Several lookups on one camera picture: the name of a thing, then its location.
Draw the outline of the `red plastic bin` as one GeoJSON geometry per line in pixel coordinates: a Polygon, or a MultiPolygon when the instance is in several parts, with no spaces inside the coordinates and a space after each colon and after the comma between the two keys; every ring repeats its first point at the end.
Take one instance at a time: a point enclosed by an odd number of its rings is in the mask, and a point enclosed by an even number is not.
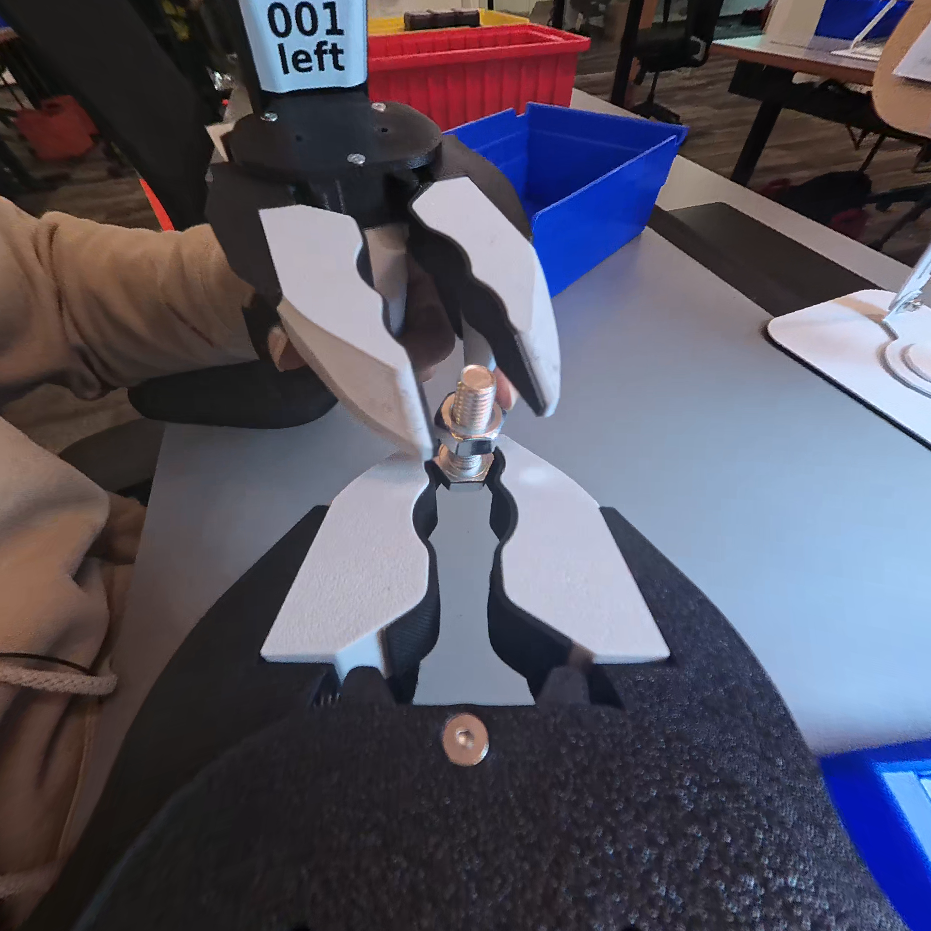
{"type": "Polygon", "coordinates": [[[451,130],[530,103],[568,107],[588,37],[533,23],[375,36],[369,96],[451,130]]]}

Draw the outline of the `blue plastic bin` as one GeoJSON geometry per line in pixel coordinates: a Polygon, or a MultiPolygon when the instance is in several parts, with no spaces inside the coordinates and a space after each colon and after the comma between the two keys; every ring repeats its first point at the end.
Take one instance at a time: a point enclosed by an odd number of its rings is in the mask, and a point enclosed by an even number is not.
{"type": "Polygon", "coordinates": [[[930,928],[930,740],[827,755],[846,832],[905,924],[930,928]]]}
{"type": "Polygon", "coordinates": [[[531,102],[446,135],[511,182],[555,297],[643,231],[687,131],[531,102]]]}

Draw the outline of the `wooden desk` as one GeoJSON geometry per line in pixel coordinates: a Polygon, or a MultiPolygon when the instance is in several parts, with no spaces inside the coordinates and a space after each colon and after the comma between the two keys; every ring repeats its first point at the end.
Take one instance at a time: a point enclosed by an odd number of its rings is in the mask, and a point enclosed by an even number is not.
{"type": "Polygon", "coordinates": [[[760,102],[730,180],[747,187],[775,123],[785,110],[895,138],[899,132],[878,115],[871,88],[878,59],[853,57],[841,40],[819,38],[798,47],[764,35],[717,40],[715,57],[738,62],[730,91],[760,102]]]}

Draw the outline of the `large silver hex bolt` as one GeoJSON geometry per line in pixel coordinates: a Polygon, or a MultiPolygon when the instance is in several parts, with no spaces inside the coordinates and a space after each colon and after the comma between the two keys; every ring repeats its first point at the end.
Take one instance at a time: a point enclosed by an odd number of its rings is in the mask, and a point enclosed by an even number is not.
{"type": "MultiPolygon", "coordinates": [[[[485,423],[497,400],[495,373],[480,365],[468,365],[459,375],[456,388],[440,404],[452,407],[454,418],[461,423],[485,423]]],[[[484,484],[495,459],[497,440],[492,443],[452,445],[438,435],[434,464],[439,480],[450,491],[465,491],[484,484]]]]}

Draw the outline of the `beige hoodie drawstring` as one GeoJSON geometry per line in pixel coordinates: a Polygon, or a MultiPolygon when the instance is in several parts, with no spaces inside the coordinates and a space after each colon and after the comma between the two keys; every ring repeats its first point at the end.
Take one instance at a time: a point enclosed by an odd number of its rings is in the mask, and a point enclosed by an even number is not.
{"type": "Polygon", "coordinates": [[[57,696],[105,699],[117,688],[111,672],[96,674],[52,658],[2,654],[1,684],[5,687],[57,696]]]}

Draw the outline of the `person's left forearm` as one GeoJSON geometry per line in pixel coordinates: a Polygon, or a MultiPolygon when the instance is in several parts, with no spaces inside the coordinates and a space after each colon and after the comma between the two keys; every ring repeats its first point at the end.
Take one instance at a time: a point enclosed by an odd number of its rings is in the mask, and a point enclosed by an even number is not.
{"type": "Polygon", "coordinates": [[[253,288],[209,225],[103,225],[1,200],[1,398],[41,385],[96,400],[150,378],[258,358],[253,288]]]}

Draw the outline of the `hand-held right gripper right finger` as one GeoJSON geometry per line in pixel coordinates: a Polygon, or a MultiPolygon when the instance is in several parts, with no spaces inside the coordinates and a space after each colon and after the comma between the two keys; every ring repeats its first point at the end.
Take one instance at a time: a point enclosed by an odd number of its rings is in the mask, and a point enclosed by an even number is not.
{"type": "Polygon", "coordinates": [[[669,646],[596,500],[502,437],[488,474],[497,546],[488,636],[529,688],[553,669],[665,662],[669,646]]]}

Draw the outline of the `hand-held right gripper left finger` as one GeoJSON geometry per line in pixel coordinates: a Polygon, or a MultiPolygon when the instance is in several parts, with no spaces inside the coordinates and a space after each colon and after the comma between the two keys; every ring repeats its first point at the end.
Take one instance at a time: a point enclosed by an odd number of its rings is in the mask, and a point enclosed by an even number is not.
{"type": "Polygon", "coordinates": [[[333,500],[262,645],[268,662],[415,680],[436,645],[436,485],[396,452],[333,500]]]}

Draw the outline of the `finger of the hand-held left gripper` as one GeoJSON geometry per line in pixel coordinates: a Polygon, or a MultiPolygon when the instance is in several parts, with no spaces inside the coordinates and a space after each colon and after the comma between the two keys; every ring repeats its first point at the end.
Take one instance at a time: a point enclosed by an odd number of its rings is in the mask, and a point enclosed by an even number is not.
{"type": "Polygon", "coordinates": [[[536,416],[552,415],[562,353],[534,246],[467,177],[426,184],[409,211],[414,258],[462,338],[464,363],[502,372],[536,416]]]}
{"type": "Polygon", "coordinates": [[[367,245],[356,221],[307,205],[261,209],[259,218],[282,292],[278,314],[299,354],[360,422],[410,456],[432,456],[412,361],[360,270],[367,245]]]}

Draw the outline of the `white tablet stand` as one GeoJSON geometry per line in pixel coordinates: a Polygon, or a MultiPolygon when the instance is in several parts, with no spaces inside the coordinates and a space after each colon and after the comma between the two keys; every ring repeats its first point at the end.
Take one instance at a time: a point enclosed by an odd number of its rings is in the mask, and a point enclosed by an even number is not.
{"type": "Polygon", "coordinates": [[[771,341],[930,446],[930,249],[897,293],[864,289],[771,320],[771,341]]]}

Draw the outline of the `person's left hand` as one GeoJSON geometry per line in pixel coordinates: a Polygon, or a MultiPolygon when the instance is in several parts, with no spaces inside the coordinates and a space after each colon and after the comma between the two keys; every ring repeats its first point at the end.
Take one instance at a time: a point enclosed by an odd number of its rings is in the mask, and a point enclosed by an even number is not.
{"type": "MultiPolygon", "coordinates": [[[[440,301],[432,277],[408,262],[404,325],[399,340],[413,363],[418,382],[430,381],[440,362],[456,346],[456,336],[440,301]]],[[[267,348],[278,370],[298,369],[305,361],[280,324],[267,337],[267,348]]]]}

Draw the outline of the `person's beige hoodie torso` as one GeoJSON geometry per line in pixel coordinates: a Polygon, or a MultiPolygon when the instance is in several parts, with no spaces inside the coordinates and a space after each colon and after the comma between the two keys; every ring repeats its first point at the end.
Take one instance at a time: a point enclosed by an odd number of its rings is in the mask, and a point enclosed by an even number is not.
{"type": "MultiPolygon", "coordinates": [[[[2,421],[1,652],[111,672],[146,515],[2,421]]],[[[2,929],[57,878],[105,699],[1,685],[2,929]]]]}

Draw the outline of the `yellow plastic bin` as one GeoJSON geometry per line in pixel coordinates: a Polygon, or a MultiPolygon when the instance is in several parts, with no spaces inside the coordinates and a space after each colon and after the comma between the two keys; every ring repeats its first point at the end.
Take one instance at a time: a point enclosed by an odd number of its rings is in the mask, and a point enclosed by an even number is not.
{"type": "Polygon", "coordinates": [[[406,32],[426,32],[461,28],[491,28],[524,25],[522,17],[489,8],[450,8],[407,11],[402,14],[368,19],[368,36],[382,37],[406,32]]]}

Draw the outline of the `large silver hex nut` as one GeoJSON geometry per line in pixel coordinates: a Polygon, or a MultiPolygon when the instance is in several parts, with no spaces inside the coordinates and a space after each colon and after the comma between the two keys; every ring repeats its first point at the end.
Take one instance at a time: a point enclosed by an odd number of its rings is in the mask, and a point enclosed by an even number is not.
{"type": "Polygon", "coordinates": [[[452,445],[494,443],[501,434],[506,414],[499,405],[493,405],[483,424],[477,421],[461,423],[452,414],[452,407],[442,406],[435,416],[438,435],[452,445]]]}

